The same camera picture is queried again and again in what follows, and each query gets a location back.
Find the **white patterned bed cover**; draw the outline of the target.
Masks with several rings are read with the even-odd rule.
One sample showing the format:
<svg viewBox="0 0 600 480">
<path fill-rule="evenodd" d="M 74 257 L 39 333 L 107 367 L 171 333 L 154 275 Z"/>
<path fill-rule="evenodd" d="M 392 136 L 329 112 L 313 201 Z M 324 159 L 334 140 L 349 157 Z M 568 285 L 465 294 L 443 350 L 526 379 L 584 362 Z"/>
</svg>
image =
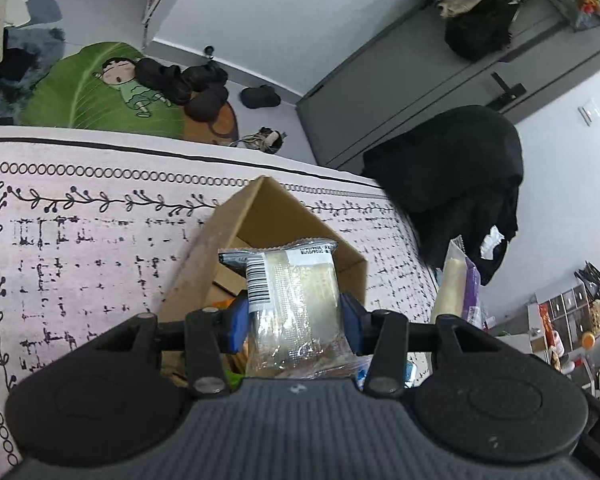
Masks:
<svg viewBox="0 0 600 480">
<path fill-rule="evenodd" d="M 428 318 L 434 274 L 371 180 L 158 136 L 0 126 L 0 477 L 19 462 L 4 419 L 14 385 L 157 311 L 204 222 L 262 176 L 366 259 L 367 307 Z"/>
</svg>

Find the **black slipper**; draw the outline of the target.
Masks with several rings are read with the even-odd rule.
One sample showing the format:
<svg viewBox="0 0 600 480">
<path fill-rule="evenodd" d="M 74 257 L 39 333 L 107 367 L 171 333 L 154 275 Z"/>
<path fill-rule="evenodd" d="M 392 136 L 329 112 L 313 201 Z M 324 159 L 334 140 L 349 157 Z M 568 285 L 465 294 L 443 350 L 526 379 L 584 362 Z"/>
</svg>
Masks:
<svg viewBox="0 0 600 480">
<path fill-rule="evenodd" d="M 239 99 L 242 105 L 250 110 L 278 107 L 282 102 L 276 90 L 268 84 L 245 88 L 239 93 Z"/>
</svg>

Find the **grey door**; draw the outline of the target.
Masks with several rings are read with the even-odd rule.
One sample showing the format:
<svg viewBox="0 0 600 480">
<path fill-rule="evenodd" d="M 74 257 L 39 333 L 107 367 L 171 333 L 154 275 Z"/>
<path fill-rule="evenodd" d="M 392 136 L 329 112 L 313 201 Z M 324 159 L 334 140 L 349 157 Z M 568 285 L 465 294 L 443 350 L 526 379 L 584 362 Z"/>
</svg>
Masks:
<svg viewBox="0 0 600 480">
<path fill-rule="evenodd" d="M 366 151 L 458 106 L 521 122 L 600 68 L 600 26 L 576 32 L 547 0 L 526 1 L 510 33 L 475 63 L 444 42 L 434 9 L 381 35 L 298 105 L 318 164 L 357 174 Z"/>
</svg>

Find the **purple cracker snack pack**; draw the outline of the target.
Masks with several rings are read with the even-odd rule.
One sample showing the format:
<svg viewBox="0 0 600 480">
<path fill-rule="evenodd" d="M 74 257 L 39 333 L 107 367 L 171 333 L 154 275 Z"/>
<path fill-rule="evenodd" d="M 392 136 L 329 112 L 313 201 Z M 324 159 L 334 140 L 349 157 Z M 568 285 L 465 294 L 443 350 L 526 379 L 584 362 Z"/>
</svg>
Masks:
<svg viewBox="0 0 600 480">
<path fill-rule="evenodd" d="M 479 288 L 478 269 L 465 254 L 464 240 L 460 236 L 455 237 L 446 251 L 430 322 L 433 323 L 439 315 L 450 314 L 483 328 Z"/>
</svg>

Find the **green leaf cartoon rug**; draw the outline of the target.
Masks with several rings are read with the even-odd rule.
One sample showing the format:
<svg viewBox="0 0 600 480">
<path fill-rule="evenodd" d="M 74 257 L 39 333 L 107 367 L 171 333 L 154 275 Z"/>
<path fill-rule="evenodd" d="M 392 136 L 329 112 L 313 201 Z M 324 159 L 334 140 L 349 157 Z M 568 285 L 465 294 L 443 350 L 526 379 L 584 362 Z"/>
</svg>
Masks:
<svg viewBox="0 0 600 480">
<path fill-rule="evenodd" d="M 122 42 L 91 44 L 54 64 L 37 82 L 18 122 L 29 127 L 146 134 L 228 145 L 239 136 L 226 103 L 212 122 L 195 122 L 158 92 L 131 77 L 140 52 Z"/>
</svg>

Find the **white crumpled cloth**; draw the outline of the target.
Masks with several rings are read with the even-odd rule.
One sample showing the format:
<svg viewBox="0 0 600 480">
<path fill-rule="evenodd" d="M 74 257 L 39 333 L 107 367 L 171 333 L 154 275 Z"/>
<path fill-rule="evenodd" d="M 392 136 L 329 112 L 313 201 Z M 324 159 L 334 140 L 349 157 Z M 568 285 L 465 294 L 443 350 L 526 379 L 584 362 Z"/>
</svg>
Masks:
<svg viewBox="0 0 600 480">
<path fill-rule="evenodd" d="M 501 242 L 505 242 L 505 236 L 500 232 L 497 226 L 492 226 L 480 245 L 480 257 L 484 260 L 492 261 L 494 259 L 495 249 L 501 245 Z"/>
</svg>

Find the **white desk with drawers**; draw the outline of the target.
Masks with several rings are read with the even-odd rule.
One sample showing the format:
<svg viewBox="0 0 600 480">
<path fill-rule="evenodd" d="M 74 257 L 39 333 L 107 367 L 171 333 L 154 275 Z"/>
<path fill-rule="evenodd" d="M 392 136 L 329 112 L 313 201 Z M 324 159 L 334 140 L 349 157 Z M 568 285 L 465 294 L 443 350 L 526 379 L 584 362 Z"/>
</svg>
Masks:
<svg viewBox="0 0 600 480">
<path fill-rule="evenodd" d="M 489 333 L 547 362 L 600 400 L 600 270 L 593 263 L 536 292 Z"/>
</svg>

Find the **black jacket pile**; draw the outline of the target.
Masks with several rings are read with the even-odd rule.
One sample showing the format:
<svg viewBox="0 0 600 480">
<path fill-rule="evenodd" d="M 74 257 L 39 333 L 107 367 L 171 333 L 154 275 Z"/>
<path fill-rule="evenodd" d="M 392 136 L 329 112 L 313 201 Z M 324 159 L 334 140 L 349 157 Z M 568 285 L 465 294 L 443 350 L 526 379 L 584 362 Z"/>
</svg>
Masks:
<svg viewBox="0 0 600 480">
<path fill-rule="evenodd" d="M 512 122 L 480 105 L 447 110 L 366 151 L 363 174 L 411 221 L 424 263 L 441 268 L 460 236 L 481 284 L 490 283 L 518 231 L 524 160 Z M 505 242 L 490 261 L 480 245 L 492 226 Z"/>
</svg>

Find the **brown cardboard box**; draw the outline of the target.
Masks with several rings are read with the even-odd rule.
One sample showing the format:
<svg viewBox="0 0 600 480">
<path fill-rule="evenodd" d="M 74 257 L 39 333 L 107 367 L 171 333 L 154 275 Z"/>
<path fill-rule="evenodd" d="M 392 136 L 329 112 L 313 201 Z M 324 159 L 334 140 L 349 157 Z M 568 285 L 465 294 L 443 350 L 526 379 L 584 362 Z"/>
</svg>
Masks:
<svg viewBox="0 0 600 480">
<path fill-rule="evenodd" d="M 291 192 L 260 177 L 215 209 L 174 278 L 162 322 L 248 295 L 238 350 L 256 377 L 347 376 L 358 358 L 347 343 L 339 296 L 363 301 L 367 262 Z"/>
</svg>

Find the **clear cracker pack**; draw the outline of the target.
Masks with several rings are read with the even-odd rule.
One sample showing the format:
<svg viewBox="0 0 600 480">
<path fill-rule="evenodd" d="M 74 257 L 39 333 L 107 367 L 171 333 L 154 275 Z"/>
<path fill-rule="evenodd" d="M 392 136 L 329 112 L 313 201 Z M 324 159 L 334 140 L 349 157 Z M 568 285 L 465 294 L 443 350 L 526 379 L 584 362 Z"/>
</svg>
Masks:
<svg viewBox="0 0 600 480">
<path fill-rule="evenodd" d="M 312 379 L 358 365 L 342 327 L 337 247 L 328 238 L 305 238 L 219 251 L 219 262 L 246 279 L 248 376 Z"/>
</svg>

